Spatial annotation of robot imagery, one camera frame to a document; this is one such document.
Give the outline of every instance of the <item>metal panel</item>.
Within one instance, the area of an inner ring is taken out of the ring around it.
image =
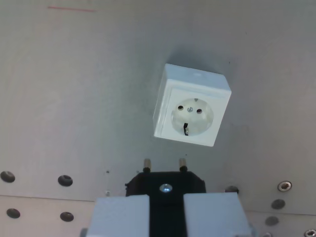
[[[19,210],[21,217],[9,218],[5,213],[8,208]],[[91,201],[0,196],[0,236],[85,237],[93,208],[94,202]],[[74,220],[62,221],[59,216],[64,211],[72,213]],[[246,212],[246,215],[259,237],[266,232],[273,237],[303,237],[305,231],[316,228],[316,217],[311,215],[260,212]],[[277,217],[279,223],[265,225],[266,218],[270,216]]]
[[[96,12],[47,9],[87,7]],[[123,195],[145,158],[179,158],[247,210],[315,214],[316,3],[311,0],[1,1],[0,194]],[[153,137],[166,62],[224,74],[213,148]],[[74,183],[62,187],[60,175]],[[289,180],[291,191],[277,184]]]

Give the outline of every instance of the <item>power socket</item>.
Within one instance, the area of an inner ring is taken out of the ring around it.
[[[166,64],[154,112],[154,136],[214,146],[231,93],[221,74]]]

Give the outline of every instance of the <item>socket hole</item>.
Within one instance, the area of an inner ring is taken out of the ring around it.
[[[0,177],[3,181],[7,183],[13,183],[15,180],[14,174],[12,174],[10,171],[1,172]]]
[[[285,201],[282,199],[274,200],[271,204],[273,209],[279,210],[285,207]]]
[[[73,184],[73,179],[68,175],[61,175],[58,178],[58,183],[61,186],[69,187],[71,184]]]
[[[10,208],[6,211],[6,214],[8,217],[11,217],[13,219],[17,219],[21,216],[20,212],[17,209]]]
[[[70,212],[63,212],[60,214],[60,219],[66,222],[70,222],[74,220],[74,215],[71,214]]]

